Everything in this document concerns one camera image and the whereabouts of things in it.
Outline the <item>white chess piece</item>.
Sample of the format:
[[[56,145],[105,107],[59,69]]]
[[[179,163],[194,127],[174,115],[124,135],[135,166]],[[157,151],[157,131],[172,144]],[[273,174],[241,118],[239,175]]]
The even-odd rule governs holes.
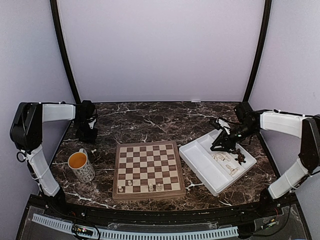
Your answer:
[[[156,190],[159,191],[159,192],[162,191],[162,184],[158,183],[156,185]]]
[[[154,185],[152,183],[149,183],[148,189],[149,189],[150,192],[153,192],[154,191]]]

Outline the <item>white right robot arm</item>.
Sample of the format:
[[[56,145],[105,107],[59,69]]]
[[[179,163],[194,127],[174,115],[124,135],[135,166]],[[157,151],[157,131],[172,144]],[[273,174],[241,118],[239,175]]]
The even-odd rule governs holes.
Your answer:
[[[272,144],[275,157],[295,158],[265,190],[261,196],[263,200],[255,205],[255,213],[266,217],[275,208],[273,200],[299,188],[306,179],[319,173],[320,116],[276,109],[253,110],[247,101],[236,105],[234,112],[239,122],[233,128],[227,127],[227,120],[220,117],[213,122],[220,134],[213,141],[211,151],[232,153],[237,144],[264,131],[270,135],[285,135]]]

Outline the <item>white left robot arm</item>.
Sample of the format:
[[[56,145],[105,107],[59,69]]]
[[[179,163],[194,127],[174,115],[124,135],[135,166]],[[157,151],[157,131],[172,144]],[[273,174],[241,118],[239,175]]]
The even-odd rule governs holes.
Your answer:
[[[44,155],[43,123],[71,121],[76,127],[76,138],[94,143],[98,135],[95,128],[97,118],[96,106],[90,100],[80,104],[21,102],[18,105],[10,128],[10,139],[18,149],[17,160],[27,162],[31,176],[43,195],[55,197],[61,192]]]

